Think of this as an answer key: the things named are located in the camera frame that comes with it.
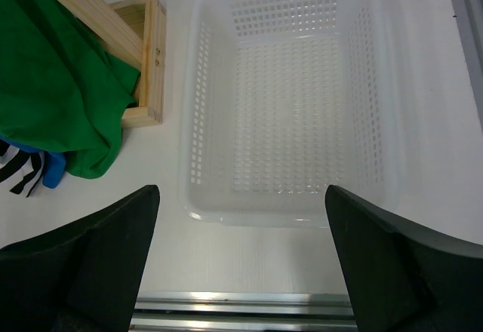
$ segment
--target white plastic basket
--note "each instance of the white plastic basket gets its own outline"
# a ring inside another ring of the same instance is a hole
[[[328,226],[330,184],[395,207],[380,0],[198,0],[191,27],[180,199],[192,217]]]

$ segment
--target wooden frame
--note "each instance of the wooden frame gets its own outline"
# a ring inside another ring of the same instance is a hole
[[[159,0],[58,0],[97,34],[106,51],[141,71],[137,107],[126,109],[122,126],[162,122],[166,12]]]

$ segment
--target black and white striped fabric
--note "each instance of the black and white striped fabric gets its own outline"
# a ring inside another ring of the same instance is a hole
[[[45,154],[28,153],[0,140],[0,188],[29,197],[42,178]]]

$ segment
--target green fabric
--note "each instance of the green fabric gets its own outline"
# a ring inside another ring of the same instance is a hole
[[[73,175],[103,175],[121,148],[139,72],[56,0],[0,0],[0,18],[0,135],[68,152]]]

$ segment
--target blue fabric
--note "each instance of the blue fabric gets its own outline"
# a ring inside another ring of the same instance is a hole
[[[6,140],[3,137],[0,137],[0,139],[4,140],[6,143],[9,143],[14,147],[17,147],[18,149],[21,149],[24,152],[28,152],[28,153],[44,152],[41,149],[36,149],[34,147],[24,146],[15,142],[11,142],[9,140]],[[46,152],[42,185],[44,185],[45,187],[48,187],[49,189],[55,189],[59,185],[60,181],[62,180],[62,176],[65,170],[66,170],[66,158],[62,153]]]

